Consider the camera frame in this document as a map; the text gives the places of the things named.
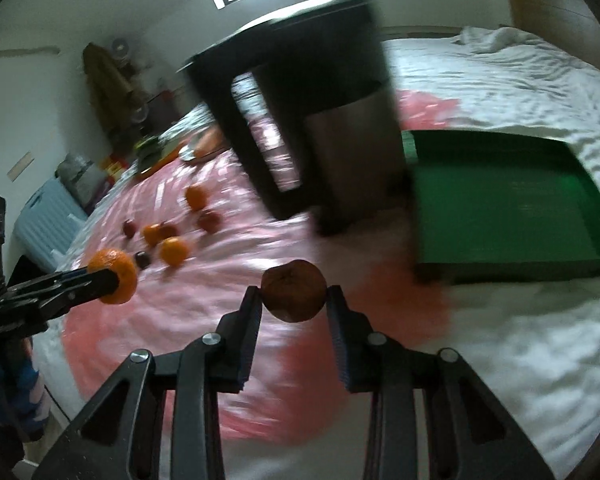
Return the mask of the blue gloved left hand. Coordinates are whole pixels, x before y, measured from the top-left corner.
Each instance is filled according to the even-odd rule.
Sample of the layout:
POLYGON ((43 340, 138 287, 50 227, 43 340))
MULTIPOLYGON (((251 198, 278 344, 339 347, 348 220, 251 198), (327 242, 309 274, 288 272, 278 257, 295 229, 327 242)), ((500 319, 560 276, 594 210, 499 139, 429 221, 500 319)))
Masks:
POLYGON ((44 436, 49 417, 50 397, 33 363, 32 338, 0 344, 0 426, 34 442, 44 436))

